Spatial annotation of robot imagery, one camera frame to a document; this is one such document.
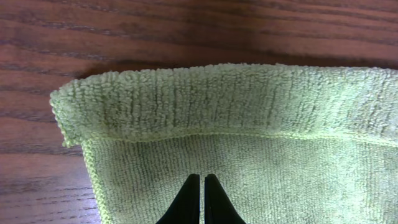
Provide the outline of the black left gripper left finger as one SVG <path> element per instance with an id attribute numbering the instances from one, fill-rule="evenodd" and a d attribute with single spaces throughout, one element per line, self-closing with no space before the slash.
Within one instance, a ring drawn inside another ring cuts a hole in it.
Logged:
<path id="1" fill-rule="evenodd" d="M 190 174 L 156 224 L 199 224 L 200 176 Z"/>

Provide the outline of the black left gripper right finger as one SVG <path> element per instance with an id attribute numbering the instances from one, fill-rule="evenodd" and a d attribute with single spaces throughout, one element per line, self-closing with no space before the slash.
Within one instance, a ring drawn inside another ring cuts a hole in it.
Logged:
<path id="1" fill-rule="evenodd" d="M 246 224 L 214 174 L 205 177 L 205 224 Z"/>

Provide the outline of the green microfiber cloth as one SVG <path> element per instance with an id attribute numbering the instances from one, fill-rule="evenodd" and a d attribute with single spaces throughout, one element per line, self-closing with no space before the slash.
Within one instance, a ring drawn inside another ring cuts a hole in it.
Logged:
<path id="1" fill-rule="evenodd" d="M 103 223 L 155 223 L 190 174 L 247 223 L 397 222 L 397 71 L 220 64 L 53 91 Z"/>

